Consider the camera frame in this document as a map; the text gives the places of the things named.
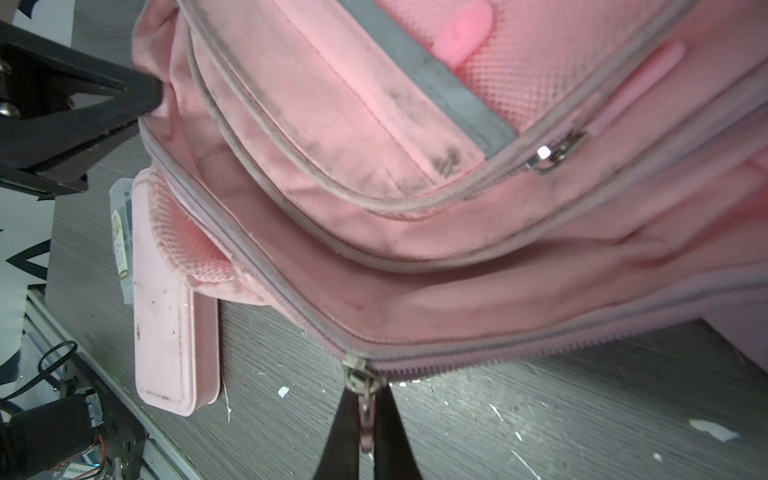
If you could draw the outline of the pink student backpack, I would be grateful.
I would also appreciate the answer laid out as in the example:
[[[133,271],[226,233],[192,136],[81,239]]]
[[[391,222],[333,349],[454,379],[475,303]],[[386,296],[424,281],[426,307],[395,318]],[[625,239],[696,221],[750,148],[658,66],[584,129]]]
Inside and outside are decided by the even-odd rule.
[[[376,375],[702,319],[767,363],[763,1],[149,1],[149,228]]]

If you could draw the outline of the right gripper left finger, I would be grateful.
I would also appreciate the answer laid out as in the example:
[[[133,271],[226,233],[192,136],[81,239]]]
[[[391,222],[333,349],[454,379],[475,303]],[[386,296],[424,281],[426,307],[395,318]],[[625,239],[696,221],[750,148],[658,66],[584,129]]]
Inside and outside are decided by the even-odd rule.
[[[313,479],[358,480],[359,460],[359,395],[345,388]]]

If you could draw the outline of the pink pencil case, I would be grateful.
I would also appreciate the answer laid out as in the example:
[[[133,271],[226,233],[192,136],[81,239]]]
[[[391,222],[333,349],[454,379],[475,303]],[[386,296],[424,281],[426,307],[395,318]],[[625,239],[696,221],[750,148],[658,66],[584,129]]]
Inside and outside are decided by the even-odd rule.
[[[135,384],[147,404],[189,416],[220,392],[218,304],[171,272],[150,229],[150,172],[132,186]]]

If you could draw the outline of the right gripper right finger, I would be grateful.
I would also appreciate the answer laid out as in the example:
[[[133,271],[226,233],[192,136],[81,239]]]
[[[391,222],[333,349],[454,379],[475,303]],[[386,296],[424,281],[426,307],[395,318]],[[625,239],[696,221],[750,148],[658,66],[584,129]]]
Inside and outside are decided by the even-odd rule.
[[[375,395],[374,479],[422,480],[391,387]]]

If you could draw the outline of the clear plastic small case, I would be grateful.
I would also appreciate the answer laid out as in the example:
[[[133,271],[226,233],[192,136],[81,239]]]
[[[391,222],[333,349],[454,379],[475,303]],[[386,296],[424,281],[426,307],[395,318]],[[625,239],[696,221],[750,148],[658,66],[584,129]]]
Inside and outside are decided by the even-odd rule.
[[[134,303],[132,186],[132,179],[121,178],[109,190],[112,244],[125,305]]]

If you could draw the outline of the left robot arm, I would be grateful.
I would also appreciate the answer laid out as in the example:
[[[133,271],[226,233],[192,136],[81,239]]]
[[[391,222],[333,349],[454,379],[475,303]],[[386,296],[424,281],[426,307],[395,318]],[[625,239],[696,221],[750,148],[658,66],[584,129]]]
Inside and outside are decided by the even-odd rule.
[[[43,199],[82,193],[88,172],[138,132],[162,86],[151,75],[86,55],[9,23],[1,25],[1,185]],[[103,446],[96,393],[23,410],[16,397],[67,363],[67,352],[2,398],[1,476],[27,479]]]

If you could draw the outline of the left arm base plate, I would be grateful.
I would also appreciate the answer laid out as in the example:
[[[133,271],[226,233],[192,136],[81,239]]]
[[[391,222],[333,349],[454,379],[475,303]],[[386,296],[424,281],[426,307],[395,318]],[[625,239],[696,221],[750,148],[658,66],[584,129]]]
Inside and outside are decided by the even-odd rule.
[[[139,479],[147,438],[143,425],[78,354],[64,366],[63,382],[67,393],[88,390],[101,401],[103,421],[96,432],[105,442],[105,467],[89,479]]]

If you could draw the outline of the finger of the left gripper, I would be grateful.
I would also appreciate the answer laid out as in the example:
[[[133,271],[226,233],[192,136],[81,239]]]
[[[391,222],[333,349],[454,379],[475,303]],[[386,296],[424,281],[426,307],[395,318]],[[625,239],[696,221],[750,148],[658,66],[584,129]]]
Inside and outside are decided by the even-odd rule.
[[[37,198],[83,193],[89,188],[88,171],[137,134],[138,122],[134,120],[30,167],[1,165],[1,188]]]
[[[155,77],[1,24],[1,109],[6,118],[112,129],[157,108]]]

